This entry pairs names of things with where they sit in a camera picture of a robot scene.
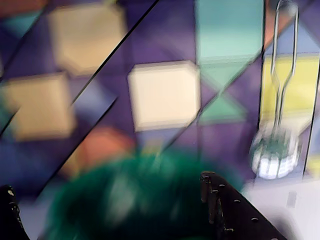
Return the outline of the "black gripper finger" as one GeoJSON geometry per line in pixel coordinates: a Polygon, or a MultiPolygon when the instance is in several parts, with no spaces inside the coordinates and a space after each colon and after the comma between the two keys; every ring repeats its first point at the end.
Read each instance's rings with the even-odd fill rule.
{"type": "Polygon", "coordinates": [[[212,240],[283,240],[285,237],[233,186],[215,172],[200,175],[212,240]]]}
{"type": "Polygon", "coordinates": [[[26,232],[20,218],[20,209],[15,193],[9,185],[0,187],[0,239],[26,239],[26,232]]]}

